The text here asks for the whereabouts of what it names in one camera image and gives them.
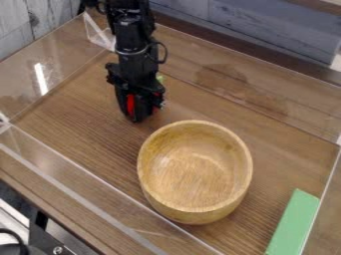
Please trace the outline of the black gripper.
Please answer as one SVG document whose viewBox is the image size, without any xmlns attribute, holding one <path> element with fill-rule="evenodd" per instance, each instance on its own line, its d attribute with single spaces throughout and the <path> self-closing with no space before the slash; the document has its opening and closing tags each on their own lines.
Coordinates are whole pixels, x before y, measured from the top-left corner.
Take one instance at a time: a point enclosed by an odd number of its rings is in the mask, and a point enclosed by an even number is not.
<svg viewBox="0 0 341 255">
<path fill-rule="evenodd" d="M 114 87 L 122 114 L 140 123 L 164 106 L 165 88 L 157 72 L 167 61 L 168 49 L 160 41 L 150 41 L 140 47 L 116 45 L 114 50 L 118 61 L 105 65 L 106 81 Z"/>
</svg>

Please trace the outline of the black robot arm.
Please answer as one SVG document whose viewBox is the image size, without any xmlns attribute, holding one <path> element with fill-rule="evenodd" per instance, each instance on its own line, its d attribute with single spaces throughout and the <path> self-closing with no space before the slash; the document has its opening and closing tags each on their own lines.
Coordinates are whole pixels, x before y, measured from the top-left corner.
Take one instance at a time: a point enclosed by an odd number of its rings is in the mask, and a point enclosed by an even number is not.
<svg viewBox="0 0 341 255">
<path fill-rule="evenodd" d="M 157 79 L 168 49 L 153 37 L 154 16 L 149 0 L 104 0 L 104 11 L 118 61 L 106 63 L 106 82 L 114 87 L 120 110 L 140 123 L 163 107 L 165 87 Z"/>
</svg>

